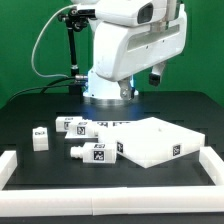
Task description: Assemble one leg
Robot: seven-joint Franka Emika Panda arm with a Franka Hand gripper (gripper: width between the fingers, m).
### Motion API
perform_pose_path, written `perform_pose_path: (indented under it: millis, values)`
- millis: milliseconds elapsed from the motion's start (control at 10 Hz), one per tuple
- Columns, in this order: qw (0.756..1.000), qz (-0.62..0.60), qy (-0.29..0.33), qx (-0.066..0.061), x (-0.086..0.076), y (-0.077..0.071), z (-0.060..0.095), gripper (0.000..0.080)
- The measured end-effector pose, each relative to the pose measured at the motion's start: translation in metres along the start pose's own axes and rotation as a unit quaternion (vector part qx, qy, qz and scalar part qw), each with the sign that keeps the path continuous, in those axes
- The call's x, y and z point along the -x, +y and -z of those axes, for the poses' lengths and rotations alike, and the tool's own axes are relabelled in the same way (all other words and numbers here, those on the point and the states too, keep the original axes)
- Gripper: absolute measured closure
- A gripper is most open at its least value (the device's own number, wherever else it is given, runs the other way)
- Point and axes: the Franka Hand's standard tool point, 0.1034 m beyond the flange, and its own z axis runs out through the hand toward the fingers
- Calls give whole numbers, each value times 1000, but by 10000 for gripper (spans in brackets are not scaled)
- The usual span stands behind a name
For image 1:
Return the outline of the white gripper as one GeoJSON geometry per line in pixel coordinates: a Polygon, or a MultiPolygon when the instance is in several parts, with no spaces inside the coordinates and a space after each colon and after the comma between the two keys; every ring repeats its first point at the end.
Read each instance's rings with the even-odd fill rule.
{"type": "Polygon", "coordinates": [[[93,67],[106,80],[118,82],[123,100],[134,98],[131,79],[127,78],[152,67],[149,84],[161,83],[166,60],[180,54],[185,46],[187,15],[181,6],[179,17],[168,28],[152,32],[152,25],[124,27],[101,22],[94,36],[93,67]]]}

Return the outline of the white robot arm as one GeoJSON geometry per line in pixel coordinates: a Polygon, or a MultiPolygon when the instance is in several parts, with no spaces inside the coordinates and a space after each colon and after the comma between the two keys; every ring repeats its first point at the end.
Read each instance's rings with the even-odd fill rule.
{"type": "Polygon", "coordinates": [[[166,61],[185,46],[187,15],[180,0],[71,0],[93,31],[93,67],[84,99],[126,104],[138,95],[133,76],[152,70],[160,83],[166,61]]]}

